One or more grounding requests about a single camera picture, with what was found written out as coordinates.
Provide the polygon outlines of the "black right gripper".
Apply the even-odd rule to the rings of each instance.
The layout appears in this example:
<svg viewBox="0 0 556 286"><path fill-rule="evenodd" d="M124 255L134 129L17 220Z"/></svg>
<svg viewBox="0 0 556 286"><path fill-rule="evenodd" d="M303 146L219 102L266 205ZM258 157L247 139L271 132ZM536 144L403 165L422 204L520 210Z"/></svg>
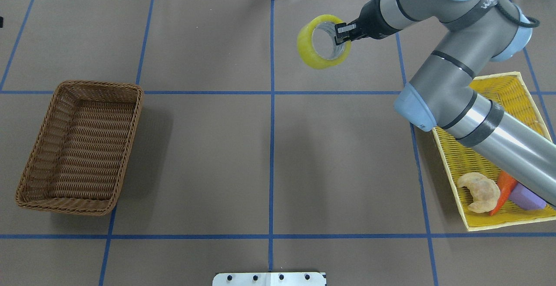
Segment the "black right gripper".
<svg viewBox="0 0 556 286"><path fill-rule="evenodd" d="M379 3L370 0L362 7L358 18L350 24L336 24L335 44L341 46L346 42L363 38L384 39L399 31L387 24L381 14Z"/></svg>

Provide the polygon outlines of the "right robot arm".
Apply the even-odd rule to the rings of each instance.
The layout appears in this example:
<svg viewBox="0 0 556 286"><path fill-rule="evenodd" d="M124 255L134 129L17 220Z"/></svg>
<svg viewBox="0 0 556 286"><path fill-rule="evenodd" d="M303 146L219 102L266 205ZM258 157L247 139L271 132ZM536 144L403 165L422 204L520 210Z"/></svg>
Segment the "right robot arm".
<svg viewBox="0 0 556 286"><path fill-rule="evenodd" d="M555 145L470 87L488 62L522 50L538 26L509 0L370 0L351 23L336 21L337 45L383 39L436 17L447 34L395 100L423 131L441 127L461 145L555 205Z"/></svg>

